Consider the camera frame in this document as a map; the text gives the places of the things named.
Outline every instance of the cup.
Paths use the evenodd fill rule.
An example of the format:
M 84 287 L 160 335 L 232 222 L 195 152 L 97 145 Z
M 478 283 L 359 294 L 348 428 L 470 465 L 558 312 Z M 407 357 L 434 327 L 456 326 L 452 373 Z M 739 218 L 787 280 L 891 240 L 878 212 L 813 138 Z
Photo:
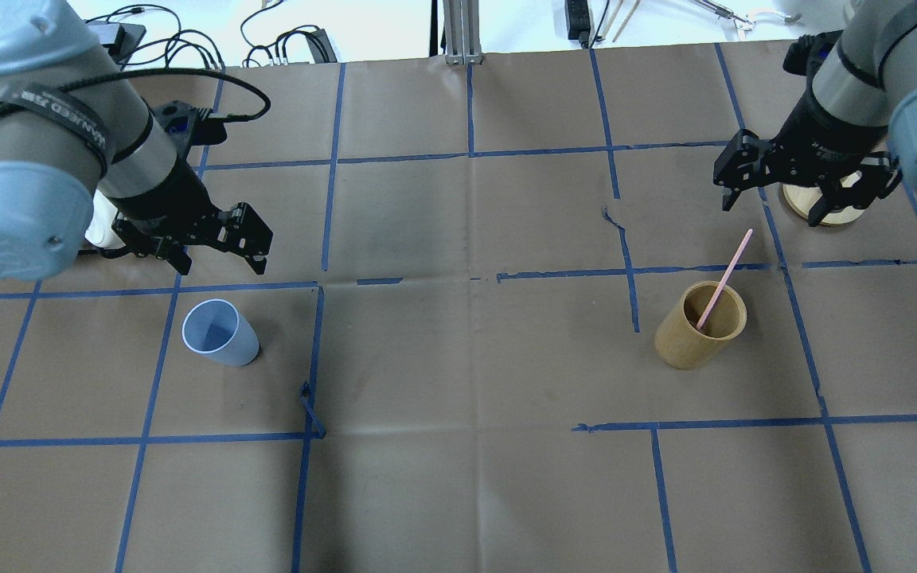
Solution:
M 182 322 L 186 348 L 227 366 L 257 358 L 259 342 L 250 322 L 229 301 L 211 298 L 194 306 Z
M 660 323 L 653 345 L 660 358 L 670 366 L 678 370 L 698 368 L 745 329 L 748 318 L 745 301 L 734 289 L 724 286 L 706 318 L 702 333 L 696 330 L 695 324 L 699 322 L 716 286 L 713 280 L 689 286 Z

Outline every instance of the metal post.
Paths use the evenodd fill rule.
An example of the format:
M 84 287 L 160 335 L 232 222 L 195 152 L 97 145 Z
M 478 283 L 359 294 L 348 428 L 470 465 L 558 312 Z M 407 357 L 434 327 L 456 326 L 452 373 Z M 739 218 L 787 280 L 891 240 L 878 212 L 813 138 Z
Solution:
M 480 63 L 480 0 L 444 0 L 444 61 Z

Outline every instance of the pink stick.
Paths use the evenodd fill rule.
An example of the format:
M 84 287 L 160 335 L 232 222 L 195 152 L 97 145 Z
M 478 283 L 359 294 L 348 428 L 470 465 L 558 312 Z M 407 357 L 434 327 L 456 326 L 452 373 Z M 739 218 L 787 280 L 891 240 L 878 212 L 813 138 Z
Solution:
M 716 304 L 717 298 L 720 297 L 720 292 L 724 290 L 724 284 L 728 283 L 728 276 L 731 276 L 731 271 L 735 270 L 738 259 L 742 258 L 742 251 L 745 251 L 745 246 L 749 244 L 749 239 L 752 239 L 752 229 L 749 229 L 749 231 L 745 233 L 742 244 L 739 244 L 738 251 L 735 251 L 735 257 L 731 259 L 731 264 L 728 264 L 728 270 L 724 271 L 723 277 L 720 277 L 720 283 L 717 283 L 716 290 L 713 291 L 713 296 L 706 305 L 706 310 L 704 310 L 703 315 L 699 317 L 699 322 L 696 323 L 696 330 L 699 330 L 700 333 L 702 333 L 703 324 L 706 324 L 706 319 L 710 316 L 710 311 L 713 310 L 713 305 Z

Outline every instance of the robotic arm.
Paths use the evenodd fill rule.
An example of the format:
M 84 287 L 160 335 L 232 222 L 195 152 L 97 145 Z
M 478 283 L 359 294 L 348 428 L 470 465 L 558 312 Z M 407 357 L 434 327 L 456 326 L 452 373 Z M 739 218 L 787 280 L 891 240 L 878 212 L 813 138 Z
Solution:
M 270 228 L 247 203 L 211 202 L 186 163 L 190 145 L 225 139 L 210 110 L 150 109 L 65 0 L 0 0 L 0 279 L 46 279 L 83 243 L 99 189 L 118 209 L 112 229 L 138 256 L 189 273 L 188 244 L 232 251 L 265 271 Z
M 738 131 L 713 168 L 724 211 L 744 189 L 771 182 L 818 186 L 809 225 L 865 209 L 901 181 L 917 192 L 917 0 L 865 0 L 847 29 L 802 37 L 786 72 L 807 77 L 780 133 Z M 891 152 L 873 152 L 889 130 Z M 854 185 L 841 179 L 859 173 Z

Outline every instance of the blue cup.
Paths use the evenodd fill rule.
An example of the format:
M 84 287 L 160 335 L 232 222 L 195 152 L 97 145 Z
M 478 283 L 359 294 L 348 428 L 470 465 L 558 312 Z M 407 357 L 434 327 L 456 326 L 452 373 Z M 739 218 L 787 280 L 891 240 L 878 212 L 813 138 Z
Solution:
M 245 366 L 257 358 L 257 333 L 229 301 L 211 298 L 194 306 L 182 322 L 186 348 L 226 366 Z

